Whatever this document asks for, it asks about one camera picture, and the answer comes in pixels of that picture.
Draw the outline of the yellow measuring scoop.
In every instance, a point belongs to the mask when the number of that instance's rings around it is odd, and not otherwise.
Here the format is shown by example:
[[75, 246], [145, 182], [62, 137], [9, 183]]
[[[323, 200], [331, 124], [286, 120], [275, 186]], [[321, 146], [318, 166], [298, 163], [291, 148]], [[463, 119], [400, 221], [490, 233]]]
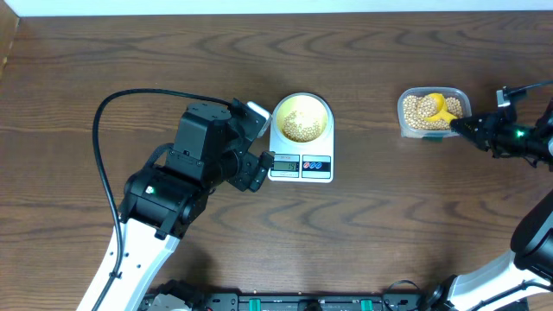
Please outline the yellow measuring scoop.
[[448, 111], [446, 99], [440, 93], [431, 93], [424, 96], [418, 106], [417, 113], [426, 122], [444, 121], [450, 124], [457, 116]]

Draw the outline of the yellow plastic bowl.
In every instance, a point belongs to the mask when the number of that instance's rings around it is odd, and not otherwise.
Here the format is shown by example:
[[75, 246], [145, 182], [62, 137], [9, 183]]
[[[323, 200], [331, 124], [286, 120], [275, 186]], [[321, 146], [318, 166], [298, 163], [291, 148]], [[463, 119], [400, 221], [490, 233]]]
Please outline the yellow plastic bowl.
[[321, 99], [310, 93], [292, 94], [285, 98], [276, 110], [276, 128], [282, 134], [283, 120], [292, 111], [301, 111], [312, 118], [317, 118], [321, 122], [323, 129], [321, 135], [329, 124], [327, 109]]

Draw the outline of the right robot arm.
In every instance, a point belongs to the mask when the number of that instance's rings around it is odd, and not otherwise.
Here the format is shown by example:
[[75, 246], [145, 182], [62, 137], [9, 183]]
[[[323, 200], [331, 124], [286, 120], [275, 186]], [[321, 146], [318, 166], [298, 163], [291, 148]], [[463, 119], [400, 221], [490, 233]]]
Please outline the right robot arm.
[[[552, 105], [533, 127], [516, 124], [513, 105], [457, 119], [452, 128], [493, 157], [552, 165]], [[526, 298], [552, 291], [552, 194], [522, 218], [510, 250], [478, 270], [452, 275], [421, 301], [421, 310], [526, 310]]]

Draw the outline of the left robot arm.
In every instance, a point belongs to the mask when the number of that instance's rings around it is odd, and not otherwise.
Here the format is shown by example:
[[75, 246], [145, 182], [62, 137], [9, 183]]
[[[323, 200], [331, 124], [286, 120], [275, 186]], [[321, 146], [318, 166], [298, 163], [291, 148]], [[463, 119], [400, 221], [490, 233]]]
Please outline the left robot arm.
[[127, 180], [111, 241], [79, 309], [138, 309], [218, 185], [251, 192], [261, 187], [274, 158], [249, 148], [270, 121], [271, 114], [253, 102], [189, 105], [174, 142], [159, 146]]

